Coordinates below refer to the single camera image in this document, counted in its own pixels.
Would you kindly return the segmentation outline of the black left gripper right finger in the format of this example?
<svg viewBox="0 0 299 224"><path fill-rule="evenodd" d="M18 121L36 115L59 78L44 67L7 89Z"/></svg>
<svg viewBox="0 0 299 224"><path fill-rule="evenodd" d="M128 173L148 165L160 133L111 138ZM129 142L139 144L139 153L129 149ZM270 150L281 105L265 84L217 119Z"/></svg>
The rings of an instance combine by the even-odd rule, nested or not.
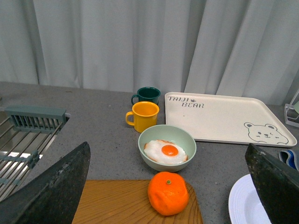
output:
<svg viewBox="0 0 299 224"><path fill-rule="evenodd" d="M245 160L259 199L273 224L299 222L299 172L250 143Z"/></svg>

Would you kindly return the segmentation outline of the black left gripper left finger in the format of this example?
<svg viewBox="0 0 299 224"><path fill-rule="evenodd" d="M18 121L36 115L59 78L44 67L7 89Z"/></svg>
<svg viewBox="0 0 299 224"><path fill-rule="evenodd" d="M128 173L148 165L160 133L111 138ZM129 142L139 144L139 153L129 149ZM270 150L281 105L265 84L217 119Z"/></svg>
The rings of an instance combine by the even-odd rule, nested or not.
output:
<svg viewBox="0 0 299 224"><path fill-rule="evenodd" d="M87 142L69 152L0 203L2 224L70 224L74 219L91 152Z"/></svg>

